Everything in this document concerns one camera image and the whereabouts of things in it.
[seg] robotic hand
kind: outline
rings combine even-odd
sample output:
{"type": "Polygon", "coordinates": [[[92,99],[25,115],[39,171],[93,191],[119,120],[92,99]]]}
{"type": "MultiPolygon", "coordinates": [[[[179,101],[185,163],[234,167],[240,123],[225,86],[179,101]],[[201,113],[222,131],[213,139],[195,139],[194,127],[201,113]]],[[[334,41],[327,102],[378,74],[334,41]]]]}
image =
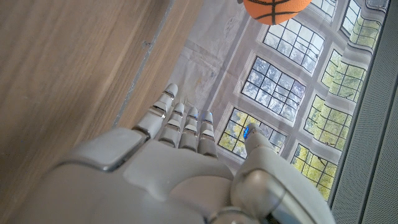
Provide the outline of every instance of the robotic hand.
{"type": "Polygon", "coordinates": [[[182,130],[184,106],[168,114],[177,89],[169,85],[132,130],[111,130],[67,154],[11,222],[334,223],[317,189],[255,124],[245,130],[248,158],[233,176],[217,160],[210,112],[199,132],[196,108],[182,130]]]}

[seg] blue light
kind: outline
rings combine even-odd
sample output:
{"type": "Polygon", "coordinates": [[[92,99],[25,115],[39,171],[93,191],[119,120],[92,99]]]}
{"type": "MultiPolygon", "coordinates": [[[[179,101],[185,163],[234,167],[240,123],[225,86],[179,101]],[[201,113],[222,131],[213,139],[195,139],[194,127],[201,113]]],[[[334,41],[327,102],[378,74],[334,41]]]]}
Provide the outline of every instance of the blue light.
{"type": "Polygon", "coordinates": [[[246,126],[246,129],[245,129],[244,132],[243,132],[243,138],[244,138],[244,139],[247,139],[247,138],[248,138],[248,132],[249,132],[249,127],[246,126]]]}

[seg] wooden surface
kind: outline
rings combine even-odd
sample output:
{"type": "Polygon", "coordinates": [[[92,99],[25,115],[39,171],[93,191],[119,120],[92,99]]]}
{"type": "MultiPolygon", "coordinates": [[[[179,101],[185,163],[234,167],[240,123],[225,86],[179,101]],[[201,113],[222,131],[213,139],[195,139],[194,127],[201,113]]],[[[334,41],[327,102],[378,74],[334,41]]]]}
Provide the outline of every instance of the wooden surface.
{"type": "MultiPolygon", "coordinates": [[[[112,127],[169,2],[0,1],[0,223],[60,156],[112,127]]],[[[118,126],[164,89],[202,3],[175,0],[118,126]]]]}

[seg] orange basketball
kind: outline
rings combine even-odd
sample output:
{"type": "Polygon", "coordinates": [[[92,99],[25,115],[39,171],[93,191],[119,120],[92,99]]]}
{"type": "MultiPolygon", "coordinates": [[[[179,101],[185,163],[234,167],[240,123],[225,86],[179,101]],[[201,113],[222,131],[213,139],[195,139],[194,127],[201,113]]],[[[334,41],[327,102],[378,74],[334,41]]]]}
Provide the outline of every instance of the orange basketball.
{"type": "Polygon", "coordinates": [[[253,19],[267,25],[276,25],[293,18],[311,0],[243,0],[253,19]]]}

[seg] gray panel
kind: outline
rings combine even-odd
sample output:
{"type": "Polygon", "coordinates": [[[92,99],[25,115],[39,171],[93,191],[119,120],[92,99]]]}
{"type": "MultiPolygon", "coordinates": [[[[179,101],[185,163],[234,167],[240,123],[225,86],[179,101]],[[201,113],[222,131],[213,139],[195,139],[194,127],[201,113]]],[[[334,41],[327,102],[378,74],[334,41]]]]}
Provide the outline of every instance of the gray panel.
{"type": "Polygon", "coordinates": [[[363,223],[398,222],[398,92],[381,146],[363,223]]]}
{"type": "Polygon", "coordinates": [[[397,81],[398,1],[393,1],[386,19],[374,65],[369,76],[358,119],[346,155],[341,162],[341,176],[332,212],[337,223],[362,222],[365,203],[373,180],[397,81]]]}

